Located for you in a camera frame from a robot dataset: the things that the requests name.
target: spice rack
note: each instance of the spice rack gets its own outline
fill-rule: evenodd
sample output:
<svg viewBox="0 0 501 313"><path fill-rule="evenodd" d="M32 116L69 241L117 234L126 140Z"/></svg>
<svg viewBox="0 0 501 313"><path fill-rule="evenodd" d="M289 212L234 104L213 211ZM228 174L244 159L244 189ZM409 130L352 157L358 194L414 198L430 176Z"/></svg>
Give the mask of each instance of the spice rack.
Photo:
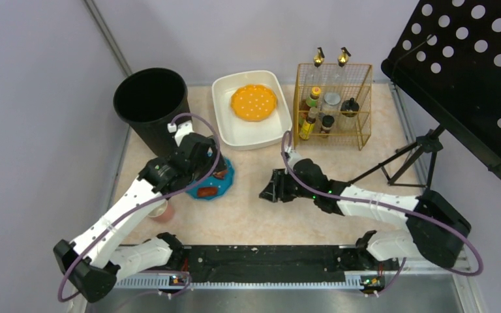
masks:
<svg viewBox="0 0 501 313"><path fill-rule="evenodd" d="M301 145L349 145L356 146L362 150L371 136L371 85L373 66L370 64L345 65L346 82L342 86L328 85L327 78L333 71L338 69L336 63L324 63L320 67L320 83L316 84L322 90L336 89L341 96L341 102L354 98L359 104L358 112L343 111L331 112L322 111L324 114L334 115L335 124L329 134L320 134L322 122L319 119L314 124L314 130L310 134L310 139L302 140L299 137L301 127L299 126L299 104L303 97L307 97L313 85L305 85L306 75L314 69L312 63L299 64L297 70L297 80L295 84L295 95L293 97L293 143L295 146ZM323 93L320 95L318 106L323 103Z"/></svg>

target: white ceramic dish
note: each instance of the white ceramic dish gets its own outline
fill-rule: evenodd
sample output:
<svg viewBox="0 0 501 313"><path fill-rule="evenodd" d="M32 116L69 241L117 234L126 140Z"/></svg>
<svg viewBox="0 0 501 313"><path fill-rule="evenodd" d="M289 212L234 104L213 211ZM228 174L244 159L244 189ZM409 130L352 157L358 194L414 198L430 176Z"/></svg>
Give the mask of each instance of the white ceramic dish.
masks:
<svg viewBox="0 0 501 313"><path fill-rule="evenodd" d="M277 97L277 107L273 113L260 122L247 122L238 118L230 105L235 91L250 84L264 85ZM292 127L291 114L281 86L274 73L268 70L252 70L218 78L212 84L212 101L220 137L235 150L258 149L278 143L283 133Z"/></svg>

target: yellow label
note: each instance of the yellow label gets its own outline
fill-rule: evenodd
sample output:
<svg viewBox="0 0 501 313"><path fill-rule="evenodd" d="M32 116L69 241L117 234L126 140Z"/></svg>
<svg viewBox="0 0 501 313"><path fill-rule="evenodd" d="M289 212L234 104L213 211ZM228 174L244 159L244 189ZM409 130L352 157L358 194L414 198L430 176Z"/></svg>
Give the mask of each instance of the yellow label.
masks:
<svg viewBox="0 0 501 313"><path fill-rule="evenodd" d="M313 129L312 126L313 126L312 124L305 121L303 123L303 126L301 127L301 133L299 134L300 138L304 140L310 139L310 133L312 132Z"/></svg>

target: beige countertop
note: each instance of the beige countertop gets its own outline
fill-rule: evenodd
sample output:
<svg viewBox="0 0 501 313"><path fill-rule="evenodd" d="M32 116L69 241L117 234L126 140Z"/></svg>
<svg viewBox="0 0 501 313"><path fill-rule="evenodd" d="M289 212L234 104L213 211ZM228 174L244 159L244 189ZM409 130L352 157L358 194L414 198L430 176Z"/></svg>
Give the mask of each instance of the beige countertop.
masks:
<svg viewBox="0 0 501 313"><path fill-rule="evenodd" d="M283 86L285 99L292 111L294 86ZM192 113L201 115L216 127L210 87L189 87ZM195 131L210 135L196 121ZM362 151L357 147L297 146L299 153L311 158L330 178L348 181L390 157L396 148L406 144L393 98L387 84L372 86L372 136ZM258 198L266 187L271 171L282 168L280 144L251 150L234 151L222 143L222 154L235 168L234 184L221 198L213 201L194 200L186 194L170 199L175 209L171 221L159 224L143 220L124 243L138 244L156 234L168 231L185 245L347 245L354 244L369 230L391 230L393 226L368 218L323 213L311 200L296 199L288 203L270 203ZM154 154L131 131L123 167L118 179L115 200L128 189L138 172ZM389 166L395 173L404 156ZM417 183L413 169L400 183ZM419 194L417 188L388 186L381 171L359 181L361 188L398 194Z"/></svg>

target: gray wall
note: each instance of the gray wall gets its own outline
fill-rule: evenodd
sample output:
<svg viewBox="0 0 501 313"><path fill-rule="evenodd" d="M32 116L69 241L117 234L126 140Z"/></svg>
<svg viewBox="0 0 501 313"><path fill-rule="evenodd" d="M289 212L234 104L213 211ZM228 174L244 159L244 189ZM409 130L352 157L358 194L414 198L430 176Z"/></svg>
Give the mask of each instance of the gray wall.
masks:
<svg viewBox="0 0 501 313"><path fill-rule="evenodd" d="M437 126L426 111L405 98L416 134ZM476 282L489 311L501 312L501 180L448 132L440 140L444 149L437 156L433 189L471 223L469 239L485 262L485 272Z"/></svg>
<svg viewBox="0 0 501 313"><path fill-rule="evenodd" d="M0 1L0 312L63 309L52 248L107 204L122 79L81 1Z"/></svg>
<svg viewBox="0 0 501 313"><path fill-rule="evenodd" d="M268 69L295 81L298 63L321 46L334 63L341 46L354 63L380 64L417 0L96 0L133 71L168 67L189 84Z"/></svg>

